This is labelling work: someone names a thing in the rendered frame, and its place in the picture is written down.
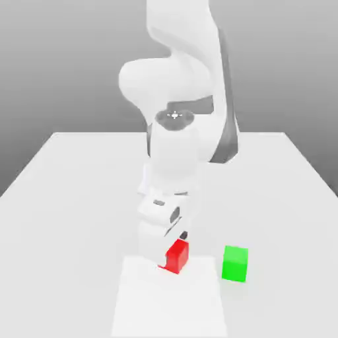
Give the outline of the small red cube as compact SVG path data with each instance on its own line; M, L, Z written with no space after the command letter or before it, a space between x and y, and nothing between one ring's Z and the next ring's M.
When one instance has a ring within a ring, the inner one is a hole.
M166 264L160 268L179 274L189 259L189 243L177 239L166 252Z

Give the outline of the small green cube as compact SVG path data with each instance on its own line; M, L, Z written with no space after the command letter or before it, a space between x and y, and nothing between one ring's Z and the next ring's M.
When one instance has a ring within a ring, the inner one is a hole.
M222 262L222 278L245 283L248 269L248 249L225 246Z

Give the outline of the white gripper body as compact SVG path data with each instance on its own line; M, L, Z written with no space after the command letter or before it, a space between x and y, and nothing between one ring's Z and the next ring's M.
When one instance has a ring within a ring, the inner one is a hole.
M166 265L166 253L184 231L191 228L191 219L179 217L170 227L151 224L145 220L139 223L139 252L159 266Z

